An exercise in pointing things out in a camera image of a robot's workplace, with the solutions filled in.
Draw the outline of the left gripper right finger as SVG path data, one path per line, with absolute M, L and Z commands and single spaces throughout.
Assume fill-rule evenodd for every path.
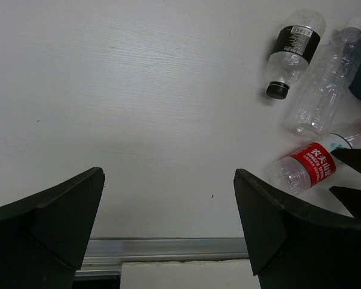
M 244 169 L 233 184 L 262 288 L 361 288 L 361 219 L 312 205 Z

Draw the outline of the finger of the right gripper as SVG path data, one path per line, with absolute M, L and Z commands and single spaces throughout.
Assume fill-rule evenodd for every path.
M 337 186 L 329 190 L 354 218 L 361 219 L 361 190 Z
M 361 174 L 361 149 L 339 148 L 332 151 L 331 154 Z

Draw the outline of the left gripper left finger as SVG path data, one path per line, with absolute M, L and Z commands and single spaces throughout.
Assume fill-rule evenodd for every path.
M 71 288 L 104 183 L 93 167 L 0 207 L 0 288 Z

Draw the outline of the red label plastic bottle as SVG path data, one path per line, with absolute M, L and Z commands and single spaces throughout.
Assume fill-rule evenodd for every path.
M 315 140 L 276 161 L 267 169 L 269 183 L 281 191 L 298 195 L 342 167 L 332 155 L 337 149 L 361 149 L 361 123 Z

